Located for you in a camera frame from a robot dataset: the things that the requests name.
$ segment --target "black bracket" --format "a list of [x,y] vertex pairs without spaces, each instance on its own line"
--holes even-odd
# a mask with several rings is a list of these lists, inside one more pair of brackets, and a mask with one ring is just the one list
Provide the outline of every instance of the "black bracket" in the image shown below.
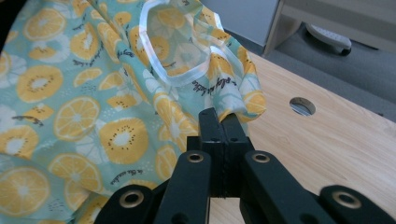
[[305,190],[275,156],[254,149],[236,115],[219,123],[210,108],[199,123],[168,181],[119,189],[95,223],[208,223],[210,197],[240,198],[246,223],[396,223],[353,189]]

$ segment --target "round hole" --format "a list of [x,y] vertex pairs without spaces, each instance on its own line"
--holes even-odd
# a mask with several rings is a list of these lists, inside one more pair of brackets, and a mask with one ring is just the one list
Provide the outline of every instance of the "round hole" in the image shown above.
[[302,97],[292,98],[290,100],[290,107],[294,112],[302,116],[311,116],[316,111],[315,105]]
[[204,160],[204,157],[201,154],[194,153],[188,157],[188,160],[190,162],[200,162]]
[[264,154],[254,154],[253,155],[253,160],[256,161],[256,162],[265,163],[265,162],[270,161],[270,158],[267,157]]
[[332,194],[332,197],[336,202],[343,205],[344,207],[351,209],[357,209],[361,207],[361,201],[350,193],[336,191]]
[[318,220],[316,217],[310,215],[310,214],[301,214],[300,215],[300,220],[304,223],[304,224],[318,224]]
[[186,214],[177,213],[172,216],[172,224],[187,224],[189,223],[189,218]]
[[145,196],[140,190],[128,190],[120,197],[120,205],[124,208],[133,208],[141,204]]

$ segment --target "fabric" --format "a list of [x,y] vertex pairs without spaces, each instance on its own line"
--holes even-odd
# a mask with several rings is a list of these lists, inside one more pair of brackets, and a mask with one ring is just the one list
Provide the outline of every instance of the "fabric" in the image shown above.
[[257,118],[247,51],[192,0],[30,0],[0,60],[0,222],[92,223],[168,179],[198,113]]

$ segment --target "patterned fabric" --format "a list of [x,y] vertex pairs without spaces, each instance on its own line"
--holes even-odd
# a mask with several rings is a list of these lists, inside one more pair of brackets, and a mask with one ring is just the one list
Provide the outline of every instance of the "patterned fabric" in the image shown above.
[[198,113],[257,118],[247,51],[193,0],[31,0],[0,59],[0,222],[92,223],[168,179]]

